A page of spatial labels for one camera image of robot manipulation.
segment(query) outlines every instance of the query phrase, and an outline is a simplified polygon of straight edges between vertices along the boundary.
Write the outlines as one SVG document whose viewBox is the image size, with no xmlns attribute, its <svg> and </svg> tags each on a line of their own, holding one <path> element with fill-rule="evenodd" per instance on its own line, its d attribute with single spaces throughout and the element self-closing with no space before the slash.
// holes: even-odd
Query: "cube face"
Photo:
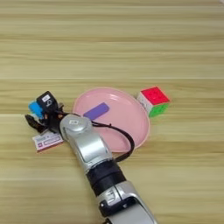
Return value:
<svg viewBox="0 0 224 224">
<path fill-rule="evenodd" d="M 145 89 L 141 93 L 152 105 L 158 105 L 170 101 L 158 87 Z"/>
<path fill-rule="evenodd" d="M 158 115 L 163 114 L 168 106 L 169 106 L 168 103 L 154 106 L 153 109 L 151 110 L 151 112 L 149 113 L 149 117 L 158 116 Z"/>
<path fill-rule="evenodd" d="M 148 99 L 146 99 L 142 92 L 139 93 L 137 100 L 143 105 L 147 111 L 147 114 L 149 114 L 153 108 L 153 105 L 148 101 Z"/>
</svg>

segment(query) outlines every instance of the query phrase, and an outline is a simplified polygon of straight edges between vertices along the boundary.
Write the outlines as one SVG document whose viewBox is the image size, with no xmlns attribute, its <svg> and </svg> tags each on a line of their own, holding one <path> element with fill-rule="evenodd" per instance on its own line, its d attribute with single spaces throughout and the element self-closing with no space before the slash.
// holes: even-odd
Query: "red cube square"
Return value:
<svg viewBox="0 0 224 224">
<path fill-rule="evenodd" d="M 146 99 L 153 105 L 158 105 L 170 101 L 158 87 L 145 89 L 142 91 L 142 93 L 146 97 Z"/>
</svg>

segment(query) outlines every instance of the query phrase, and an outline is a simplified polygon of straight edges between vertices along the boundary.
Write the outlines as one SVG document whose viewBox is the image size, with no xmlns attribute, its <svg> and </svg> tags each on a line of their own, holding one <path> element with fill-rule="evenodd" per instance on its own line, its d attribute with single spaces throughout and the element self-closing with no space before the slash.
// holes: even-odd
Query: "purple block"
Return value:
<svg viewBox="0 0 224 224">
<path fill-rule="evenodd" d="M 85 116 L 93 121 L 96 118 L 98 118 L 99 116 L 104 115 L 108 111 L 109 111 L 109 106 L 105 102 L 103 102 L 100 105 L 96 106 L 95 108 L 90 109 L 83 116 Z"/>
</svg>

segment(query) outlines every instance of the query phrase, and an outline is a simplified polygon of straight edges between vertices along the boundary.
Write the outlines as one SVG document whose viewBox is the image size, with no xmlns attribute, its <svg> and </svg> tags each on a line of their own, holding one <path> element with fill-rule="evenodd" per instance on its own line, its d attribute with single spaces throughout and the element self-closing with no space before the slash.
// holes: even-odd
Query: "pink bowl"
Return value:
<svg viewBox="0 0 224 224">
<path fill-rule="evenodd" d="M 110 87 L 100 87 L 82 94 L 73 106 L 73 112 L 85 114 L 90 109 L 105 102 L 109 111 L 98 117 L 99 123 L 112 124 L 127 131 L 140 147 L 150 133 L 150 122 L 143 106 L 131 95 Z M 125 136 L 113 129 L 95 128 L 113 152 L 126 152 L 130 149 Z"/>
</svg>

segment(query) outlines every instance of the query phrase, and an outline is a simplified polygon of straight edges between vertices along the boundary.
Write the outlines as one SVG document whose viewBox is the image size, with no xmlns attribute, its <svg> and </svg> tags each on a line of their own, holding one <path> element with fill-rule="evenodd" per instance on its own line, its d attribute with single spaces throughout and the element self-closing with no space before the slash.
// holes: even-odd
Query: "black cable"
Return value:
<svg viewBox="0 0 224 224">
<path fill-rule="evenodd" d="M 62 111 L 56 111 L 56 112 L 59 113 L 59 114 L 62 114 L 64 116 L 69 115 L 68 113 L 65 113 L 65 112 L 62 112 Z M 120 157 L 117 157 L 115 159 L 115 161 L 117 163 L 122 162 L 124 159 L 128 158 L 133 153 L 133 151 L 135 149 L 135 142 L 134 142 L 133 137 L 128 132 L 126 132 L 123 129 L 119 129 L 119 128 L 113 126 L 112 124 L 105 124 L 105 123 L 94 122 L 94 121 L 91 121 L 91 122 L 92 122 L 93 126 L 96 127 L 96 128 L 109 128 L 109 129 L 112 129 L 112 130 L 116 130 L 116 131 L 120 132 L 121 134 L 123 134 L 129 140 L 130 150 L 128 152 L 122 154 Z"/>
</svg>

